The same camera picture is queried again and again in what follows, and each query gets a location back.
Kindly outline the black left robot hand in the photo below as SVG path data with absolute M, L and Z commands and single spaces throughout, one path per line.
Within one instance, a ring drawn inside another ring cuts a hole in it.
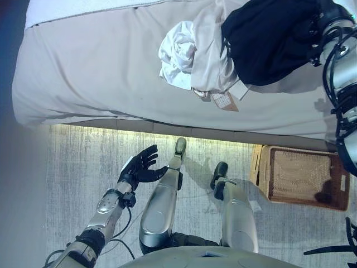
M 136 156 L 133 156 L 120 172 L 118 182 L 126 182 L 135 191 L 139 183 L 151 183 L 161 179 L 168 171 L 164 166 L 160 169 L 150 169 L 158 158 L 157 145 L 152 145 Z

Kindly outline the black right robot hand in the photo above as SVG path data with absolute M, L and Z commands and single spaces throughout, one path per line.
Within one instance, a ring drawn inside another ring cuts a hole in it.
M 334 1 L 300 1 L 301 18 L 297 24 L 298 37 L 307 40 L 318 40 L 338 22 L 355 24 L 355 19 L 341 4 Z

